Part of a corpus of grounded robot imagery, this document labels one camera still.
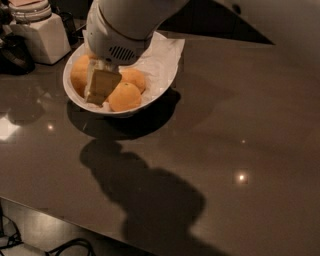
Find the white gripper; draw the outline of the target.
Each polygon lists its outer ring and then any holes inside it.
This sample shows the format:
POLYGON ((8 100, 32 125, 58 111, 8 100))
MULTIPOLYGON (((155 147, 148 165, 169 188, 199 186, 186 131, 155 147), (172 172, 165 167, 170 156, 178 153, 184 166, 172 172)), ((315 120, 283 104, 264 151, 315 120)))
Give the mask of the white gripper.
POLYGON ((152 37, 145 0, 93 0, 87 16, 87 43, 99 58, 91 59, 84 99, 101 106, 121 81, 117 65, 132 65, 147 50, 152 37))

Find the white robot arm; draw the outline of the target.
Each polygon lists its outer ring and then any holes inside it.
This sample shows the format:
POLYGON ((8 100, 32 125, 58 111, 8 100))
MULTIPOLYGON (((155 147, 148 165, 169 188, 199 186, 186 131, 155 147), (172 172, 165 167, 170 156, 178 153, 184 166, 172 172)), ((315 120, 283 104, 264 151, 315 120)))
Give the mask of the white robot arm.
POLYGON ((192 22, 212 26, 204 1, 216 2, 275 43, 311 78, 320 79, 320 0, 93 0, 87 15, 87 47, 108 65, 109 83, 118 67, 137 62, 159 26, 194 3, 192 22))

